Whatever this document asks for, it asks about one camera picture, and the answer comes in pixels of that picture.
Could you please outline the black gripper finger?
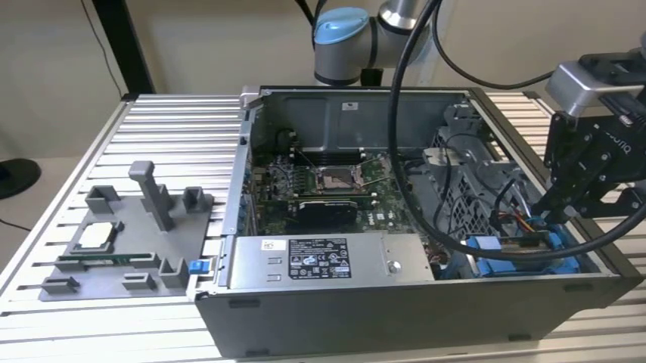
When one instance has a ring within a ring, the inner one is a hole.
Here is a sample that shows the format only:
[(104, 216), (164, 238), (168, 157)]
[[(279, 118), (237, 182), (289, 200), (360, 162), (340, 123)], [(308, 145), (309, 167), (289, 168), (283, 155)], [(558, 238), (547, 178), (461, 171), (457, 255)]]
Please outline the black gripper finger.
[(592, 135), (578, 131), (578, 119), (567, 113), (555, 113), (548, 127), (544, 166), (548, 168), (548, 188), (534, 204), (534, 214), (548, 224), (564, 223), (586, 193), (594, 167), (591, 166)]
[(600, 175), (578, 202), (578, 212), (586, 219), (630, 216), (643, 205), (643, 179), (611, 182)]

